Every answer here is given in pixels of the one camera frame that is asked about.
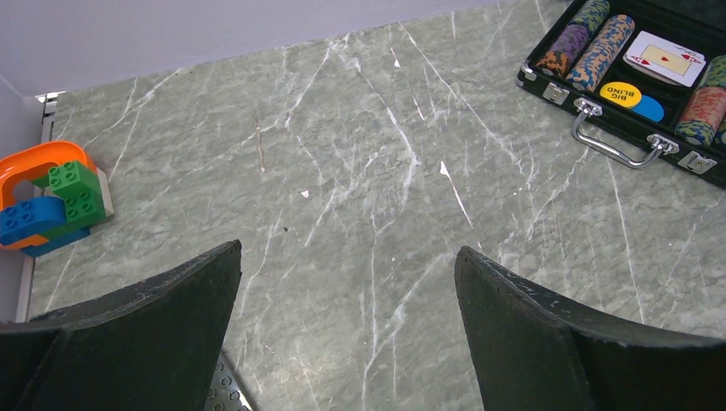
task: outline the white wall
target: white wall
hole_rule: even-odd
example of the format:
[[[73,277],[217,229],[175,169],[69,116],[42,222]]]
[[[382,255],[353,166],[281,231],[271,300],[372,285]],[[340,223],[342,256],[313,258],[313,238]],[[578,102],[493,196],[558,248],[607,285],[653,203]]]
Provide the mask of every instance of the white wall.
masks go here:
[[[2,0],[0,73],[72,90],[496,0]]]
[[[42,118],[43,105],[22,98],[0,75],[0,158],[37,145]],[[18,194],[33,196],[31,191]],[[15,320],[24,259],[19,252],[0,251],[0,321]]]

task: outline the yellow blind button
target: yellow blind button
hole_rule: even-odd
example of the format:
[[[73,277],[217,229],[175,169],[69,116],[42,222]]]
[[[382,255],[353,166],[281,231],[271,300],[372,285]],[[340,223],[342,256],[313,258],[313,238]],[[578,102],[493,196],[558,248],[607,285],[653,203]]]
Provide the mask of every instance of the yellow blind button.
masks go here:
[[[600,97],[625,108],[632,109],[643,99],[643,94],[632,84],[613,81],[600,88]]]

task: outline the silver case handle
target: silver case handle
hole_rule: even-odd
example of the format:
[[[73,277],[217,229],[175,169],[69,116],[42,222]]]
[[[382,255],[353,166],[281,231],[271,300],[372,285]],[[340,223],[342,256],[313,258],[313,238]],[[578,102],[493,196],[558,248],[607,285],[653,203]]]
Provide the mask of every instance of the silver case handle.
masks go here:
[[[630,167],[631,169],[642,169],[652,163],[653,160],[658,158],[661,154],[675,154],[681,150],[678,144],[674,141],[666,139],[660,134],[651,134],[646,140],[651,143],[652,151],[649,152],[642,160],[634,161],[615,147],[603,143],[600,140],[596,140],[593,137],[584,135],[580,131],[580,126],[589,116],[600,116],[603,114],[602,107],[584,98],[576,99],[574,101],[574,106],[577,107],[577,110],[580,112],[572,123],[572,136],[574,139],[586,146],[592,147],[598,152],[602,152],[604,155],[616,160],[620,164],[627,165],[627,167]]]

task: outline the marble tabletop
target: marble tabletop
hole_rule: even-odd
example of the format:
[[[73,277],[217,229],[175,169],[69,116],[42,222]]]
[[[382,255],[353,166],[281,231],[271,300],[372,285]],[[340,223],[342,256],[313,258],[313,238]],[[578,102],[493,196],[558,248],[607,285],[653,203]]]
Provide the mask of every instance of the marble tabletop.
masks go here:
[[[588,150],[570,114],[515,86],[566,5],[514,0],[63,94],[55,138],[107,171],[116,215],[39,259],[32,313],[239,238],[223,349],[269,410],[482,409],[454,288],[464,245],[598,310],[726,337],[724,191]]]

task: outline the playing card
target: playing card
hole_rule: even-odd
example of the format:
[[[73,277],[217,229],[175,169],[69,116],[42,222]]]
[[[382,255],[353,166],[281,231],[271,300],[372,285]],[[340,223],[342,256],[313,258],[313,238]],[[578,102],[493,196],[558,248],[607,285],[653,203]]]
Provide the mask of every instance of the playing card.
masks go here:
[[[705,57],[648,32],[640,32],[625,53],[625,61],[671,84],[690,87],[705,68]]]

